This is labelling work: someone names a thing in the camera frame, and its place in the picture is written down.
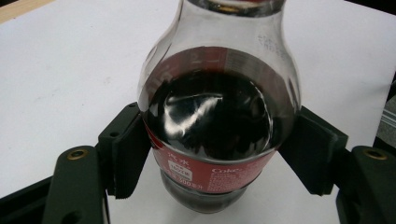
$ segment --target red label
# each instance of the red label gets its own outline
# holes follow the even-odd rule
[[[198,161],[166,147],[148,130],[154,157],[161,169],[177,183],[207,193],[225,193],[241,189],[252,182],[275,151],[254,161],[218,165]]]

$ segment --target coca-cola bottle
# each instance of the coca-cola bottle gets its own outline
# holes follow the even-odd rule
[[[284,0],[180,0],[144,64],[138,104],[166,189],[202,213],[235,202],[301,107]]]

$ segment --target brass insert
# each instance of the brass insert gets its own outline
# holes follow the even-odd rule
[[[87,155],[88,155],[88,150],[83,149],[83,148],[78,148],[78,149],[75,149],[75,150],[71,151],[67,155],[67,159],[70,160],[70,161],[75,161],[75,160],[79,160],[81,158],[84,158]]]
[[[375,160],[379,160],[379,161],[385,161],[385,160],[388,159],[388,156],[387,156],[387,155],[385,155],[385,154],[382,153],[381,151],[375,150],[375,149],[373,149],[373,148],[364,149],[364,150],[363,150],[363,153],[364,153],[366,156],[368,156],[368,157],[370,157],[370,158],[372,158],[372,159],[375,159]]]

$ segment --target bottle label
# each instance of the bottle label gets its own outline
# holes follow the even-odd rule
[[[274,150],[254,161],[219,165],[178,153],[165,146],[149,129],[148,134],[161,169],[180,185],[206,193],[226,193],[248,185],[276,152]]]
[[[263,35],[260,41],[268,49],[278,52],[278,47],[269,37]],[[170,82],[191,71],[200,70],[243,74],[261,90],[265,90],[274,102],[281,104],[290,100],[283,77],[261,59],[236,49],[199,47],[183,50],[157,64],[141,92],[139,107],[147,110],[149,102],[165,81]]]

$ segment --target white surface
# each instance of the white surface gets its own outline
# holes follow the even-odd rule
[[[140,69],[177,1],[57,0],[0,24],[0,197],[52,174],[70,147],[136,101]],[[289,0],[285,36],[303,105],[371,145],[396,69],[396,18],[344,1]],[[276,154],[237,203],[215,215],[179,205],[150,155],[112,223],[338,223],[335,194],[309,195]]]

